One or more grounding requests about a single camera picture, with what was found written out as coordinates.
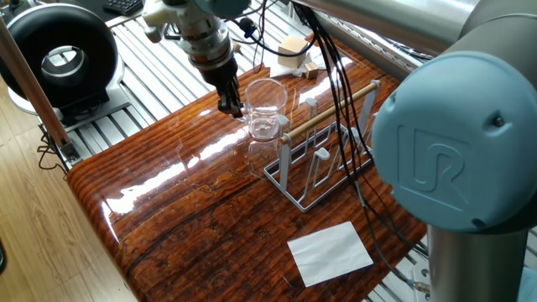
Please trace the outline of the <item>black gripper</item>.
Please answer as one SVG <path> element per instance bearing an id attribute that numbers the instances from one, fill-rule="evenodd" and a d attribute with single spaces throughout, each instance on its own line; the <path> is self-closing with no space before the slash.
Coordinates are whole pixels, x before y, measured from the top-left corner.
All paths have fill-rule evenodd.
<path id="1" fill-rule="evenodd" d="M 237 70 L 238 65 L 234 56 L 217 68 L 200 70 L 202 78 L 217 90 L 220 97 L 219 111 L 234 118 L 243 117 Z"/>

